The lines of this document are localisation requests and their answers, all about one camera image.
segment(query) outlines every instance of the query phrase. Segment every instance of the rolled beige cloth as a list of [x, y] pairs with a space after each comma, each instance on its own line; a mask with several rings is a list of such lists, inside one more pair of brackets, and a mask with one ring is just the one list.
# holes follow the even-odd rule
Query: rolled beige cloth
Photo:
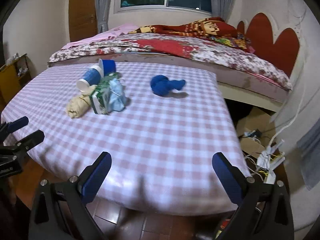
[[70, 99], [66, 107], [66, 113], [69, 117], [79, 118], [84, 115], [91, 106], [89, 96], [96, 87], [97, 85], [92, 85], [88, 87], [85, 92], [81, 92], [81, 95], [77, 95]]

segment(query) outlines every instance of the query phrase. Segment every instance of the brown wooden door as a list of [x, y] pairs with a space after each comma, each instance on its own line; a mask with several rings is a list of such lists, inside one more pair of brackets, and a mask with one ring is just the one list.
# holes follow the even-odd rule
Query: brown wooden door
[[94, 0], [69, 0], [70, 41], [79, 41], [97, 34]]

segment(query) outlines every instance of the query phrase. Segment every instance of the cardboard box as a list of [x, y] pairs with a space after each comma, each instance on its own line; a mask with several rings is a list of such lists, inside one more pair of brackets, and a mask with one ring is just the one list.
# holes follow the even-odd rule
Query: cardboard box
[[244, 152], [257, 158], [259, 153], [265, 150], [265, 147], [268, 146], [270, 139], [276, 132], [274, 123], [269, 123], [269, 121], [270, 115], [255, 106], [247, 117], [239, 120], [236, 127], [238, 137], [243, 135], [244, 132], [251, 132], [253, 130], [263, 132], [261, 137], [258, 138], [261, 144], [251, 138], [240, 139], [240, 146]]

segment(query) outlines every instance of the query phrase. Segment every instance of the checkered bedsheet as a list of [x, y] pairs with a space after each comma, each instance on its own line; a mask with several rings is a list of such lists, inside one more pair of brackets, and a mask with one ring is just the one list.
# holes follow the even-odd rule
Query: checkered bedsheet
[[[67, 102], [78, 94], [76, 81], [90, 64], [49, 68], [26, 85], [2, 112], [2, 121], [22, 116], [29, 125], [20, 140], [41, 129], [45, 140], [29, 155], [67, 179], [79, 175], [102, 151], [112, 167], [98, 196], [137, 210], [177, 215], [213, 214], [235, 209], [215, 175], [211, 160], [223, 152], [249, 175], [214, 73], [181, 66], [117, 63], [130, 104], [123, 112], [96, 115], [90, 109], [70, 119]], [[182, 94], [159, 97], [150, 80], [163, 74], [185, 79]]]

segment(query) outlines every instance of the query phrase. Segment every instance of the red headboard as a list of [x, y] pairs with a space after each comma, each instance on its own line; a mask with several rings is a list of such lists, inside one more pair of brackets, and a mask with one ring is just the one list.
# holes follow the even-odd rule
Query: red headboard
[[[243, 21], [239, 22], [237, 30], [244, 33]], [[245, 35], [252, 41], [255, 55], [272, 63], [290, 77], [300, 48], [293, 29], [283, 30], [273, 44], [271, 23], [265, 14], [258, 13], [251, 20]]]

